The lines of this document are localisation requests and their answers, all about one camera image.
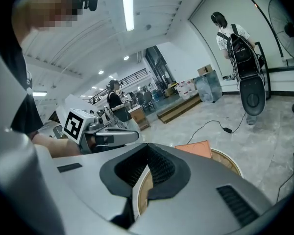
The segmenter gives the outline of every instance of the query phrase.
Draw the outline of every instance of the fluorescent light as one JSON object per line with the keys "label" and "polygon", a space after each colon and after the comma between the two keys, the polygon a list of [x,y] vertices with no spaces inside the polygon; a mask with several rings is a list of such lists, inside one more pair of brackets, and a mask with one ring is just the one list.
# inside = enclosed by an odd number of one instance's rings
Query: fluorescent light
{"label": "fluorescent light", "polygon": [[133,0],[123,0],[123,8],[125,15],[126,30],[131,31],[134,29]]}
{"label": "fluorescent light", "polygon": [[45,96],[47,92],[33,92],[33,96]]}

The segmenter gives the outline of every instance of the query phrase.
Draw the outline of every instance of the power adapter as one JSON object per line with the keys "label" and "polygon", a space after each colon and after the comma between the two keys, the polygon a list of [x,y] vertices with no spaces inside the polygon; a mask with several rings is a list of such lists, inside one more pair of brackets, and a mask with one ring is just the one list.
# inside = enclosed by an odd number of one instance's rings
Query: power adapter
{"label": "power adapter", "polygon": [[226,128],[226,127],[225,127],[225,128],[223,128],[223,130],[224,130],[225,132],[227,132],[227,133],[230,133],[230,134],[232,133],[232,130],[229,129],[229,128]]}

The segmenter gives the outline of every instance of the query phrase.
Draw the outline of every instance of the woman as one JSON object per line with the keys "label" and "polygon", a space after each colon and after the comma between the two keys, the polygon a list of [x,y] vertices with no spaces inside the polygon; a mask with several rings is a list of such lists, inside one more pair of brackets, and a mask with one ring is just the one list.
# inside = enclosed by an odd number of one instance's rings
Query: woman
{"label": "woman", "polygon": [[[224,15],[221,14],[220,12],[214,12],[211,15],[211,20],[216,26],[218,26],[219,32],[223,34],[224,36],[227,36],[228,38],[230,38],[231,34],[234,33],[232,25],[227,23]],[[239,24],[236,24],[235,26],[237,28],[238,34],[244,37],[250,43],[250,45],[253,48],[255,48],[255,43],[252,41],[249,33]],[[230,59],[228,54],[228,49],[227,49],[227,40],[224,37],[217,35],[217,44],[219,46],[219,49],[222,51],[223,56],[226,59]],[[249,125],[255,124],[256,119],[257,117],[253,117],[247,114],[247,118],[246,118],[247,124]]]}
{"label": "woman", "polygon": [[119,96],[116,94],[117,90],[120,88],[119,82],[117,80],[111,80],[109,82],[109,89],[110,92],[107,96],[107,102],[110,106],[110,109],[113,112],[114,117],[117,125],[118,121],[122,122],[122,125],[132,131],[137,131],[139,134],[138,139],[136,142],[141,143],[143,142],[143,138],[141,135],[141,130],[135,120],[132,118],[131,114],[127,111],[125,104],[122,103]]}

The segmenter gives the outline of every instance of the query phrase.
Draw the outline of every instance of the white shirt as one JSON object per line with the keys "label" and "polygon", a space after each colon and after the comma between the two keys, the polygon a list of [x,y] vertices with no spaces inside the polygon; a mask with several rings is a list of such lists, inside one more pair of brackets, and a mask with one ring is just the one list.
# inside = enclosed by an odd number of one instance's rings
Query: white shirt
{"label": "white shirt", "polygon": [[[235,26],[237,28],[237,32],[239,35],[241,35],[242,37],[245,37],[246,40],[250,37],[249,33],[246,30],[244,30],[244,28],[242,26],[240,26],[239,24],[236,24]],[[231,34],[234,33],[234,31],[232,29],[232,25],[229,23],[227,24],[226,28],[221,27],[221,29],[219,29],[219,32],[229,38],[230,38]],[[217,35],[217,43],[218,43],[220,50],[223,50],[223,49],[227,50],[227,40],[226,39]]]}

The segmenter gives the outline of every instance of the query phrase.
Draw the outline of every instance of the plastic container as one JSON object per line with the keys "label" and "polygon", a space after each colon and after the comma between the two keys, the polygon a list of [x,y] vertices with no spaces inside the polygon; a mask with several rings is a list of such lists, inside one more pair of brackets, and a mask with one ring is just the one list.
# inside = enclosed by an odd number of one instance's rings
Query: plastic container
{"label": "plastic container", "polygon": [[189,88],[189,94],[190,94],[190,96],[196,95],[197,94],[197,91],[195,89],[195,84],[192,83],[191,80],[187,80],[186,83],[187,83],[187,86]]}
{"label": "plastic container", "polygon": [[185,82],[182,82],[181,88],[182,88],[182,90],[181,90],[182,98],[184,100],[190,98],[189,88],[188,88],[188,86],[187,86],[187,84]]}
{"label": "plastic container", "polygon": [[215,70],[196,77],[194,82],[201,101],[213,103],[222,97],[221,85]]}

